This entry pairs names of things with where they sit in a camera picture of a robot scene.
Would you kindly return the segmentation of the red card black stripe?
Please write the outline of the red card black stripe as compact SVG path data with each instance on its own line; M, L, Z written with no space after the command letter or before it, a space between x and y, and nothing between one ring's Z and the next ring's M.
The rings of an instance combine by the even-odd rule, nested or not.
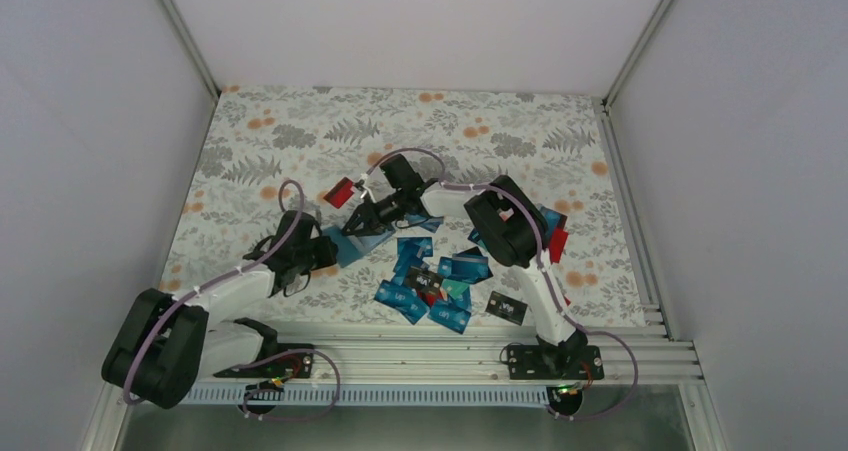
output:
M333 208L341 209L352 198L354 191L354 182L348 177L343 177L323 195L323 200Z

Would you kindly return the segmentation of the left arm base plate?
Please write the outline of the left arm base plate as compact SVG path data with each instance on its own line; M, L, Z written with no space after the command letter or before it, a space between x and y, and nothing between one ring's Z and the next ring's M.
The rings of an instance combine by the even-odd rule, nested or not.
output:
M245 369L226 369L214 374L215 378L231 379L306 379L311 376L314 361L314 349L311 344L295 343L281 344L273 354L287 352L291 349L302 349L302 352L291 353L284 357L278 357L265 364ZM258 361L267 359L273 355L271 352L261 352Z

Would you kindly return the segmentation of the teal leather card holder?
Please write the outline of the teal leather card holder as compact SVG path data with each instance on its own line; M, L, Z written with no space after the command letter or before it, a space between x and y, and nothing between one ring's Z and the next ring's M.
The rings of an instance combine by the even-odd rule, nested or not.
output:
M387 231L371 236L345 236L337 226L323 228L322 233L336 245L336 263L341 268L362 259L394 235L393 231Z

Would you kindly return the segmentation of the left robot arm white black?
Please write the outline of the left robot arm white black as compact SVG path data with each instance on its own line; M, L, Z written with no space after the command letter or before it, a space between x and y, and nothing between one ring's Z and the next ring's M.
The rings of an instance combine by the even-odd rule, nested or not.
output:
M101 366L102 379L132 398L169 409L208 377L260 379L279 389L310 374L314 348L278 340L247 307L285 292L298 278L332 267L338 247L317 220L287 211L275 234L256 243L233 271L208 287L142 291Z

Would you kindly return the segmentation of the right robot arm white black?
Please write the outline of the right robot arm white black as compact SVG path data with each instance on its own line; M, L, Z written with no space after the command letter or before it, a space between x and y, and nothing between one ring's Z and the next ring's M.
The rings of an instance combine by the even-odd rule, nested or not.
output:
M580 364L588 345L587 332L576 323L568 302L549 269L562 257L567 240L563 228L551 231L548 222L518 184L507 175L489 183L450 183L426 180L401 151L391 152L377 164L393 192L376 199L364 173L358 180L341 179L324 197L340 208L354 194L361 202L342 228L345 236L386 232L408 214L427 218L466 218L478 232L491 258L507 267L534 314L536 337L544 370L565 378Z

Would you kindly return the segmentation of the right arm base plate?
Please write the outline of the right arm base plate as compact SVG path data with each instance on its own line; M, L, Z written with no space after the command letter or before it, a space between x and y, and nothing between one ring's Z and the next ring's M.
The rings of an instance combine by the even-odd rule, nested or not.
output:
M562 381L603 380L605 371L600 349L583 346L571 354L541 345L510 343L499 356L512 380Z

